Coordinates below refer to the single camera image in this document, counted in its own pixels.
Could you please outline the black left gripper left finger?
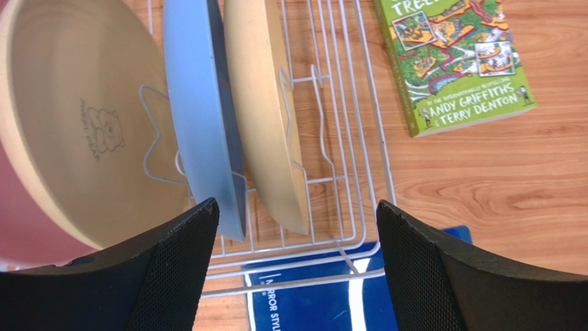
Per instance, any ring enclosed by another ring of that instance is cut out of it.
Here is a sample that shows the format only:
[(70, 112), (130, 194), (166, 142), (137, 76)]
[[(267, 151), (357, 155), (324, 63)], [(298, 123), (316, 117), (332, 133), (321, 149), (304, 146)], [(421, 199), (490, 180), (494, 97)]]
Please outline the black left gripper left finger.
[(2, 330), (191, 330), (220, 210), (174, 219), (56, 266), (1, 274)]

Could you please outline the blue plate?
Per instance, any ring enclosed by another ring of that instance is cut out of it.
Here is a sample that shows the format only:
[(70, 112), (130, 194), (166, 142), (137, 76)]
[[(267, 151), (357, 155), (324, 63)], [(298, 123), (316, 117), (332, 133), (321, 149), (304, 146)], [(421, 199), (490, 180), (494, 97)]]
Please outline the blue plate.
[(244, 156), (218, 2), (165, 1), (163, 48), (179, 154), (193, 197), (215, 198), (219, 233), (244, 241)]

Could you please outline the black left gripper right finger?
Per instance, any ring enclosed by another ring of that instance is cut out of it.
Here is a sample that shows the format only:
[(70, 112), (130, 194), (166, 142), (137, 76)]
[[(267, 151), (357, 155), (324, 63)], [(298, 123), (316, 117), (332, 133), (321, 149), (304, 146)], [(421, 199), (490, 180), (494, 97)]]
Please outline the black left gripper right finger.
[(586, 330), (587, 277), (502, 257), (382, 200), (376, 223), (400, 330)]

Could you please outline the yellow plate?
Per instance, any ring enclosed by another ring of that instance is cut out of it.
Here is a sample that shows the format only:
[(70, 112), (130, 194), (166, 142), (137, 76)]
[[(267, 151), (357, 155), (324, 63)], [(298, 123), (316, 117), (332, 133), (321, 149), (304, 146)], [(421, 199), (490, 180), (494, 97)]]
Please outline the yellow plate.
[(308, 234), (307, 187), (290, 65), (276, 1), (225, 1), (224, 36), (239, 134), (268, 213)]

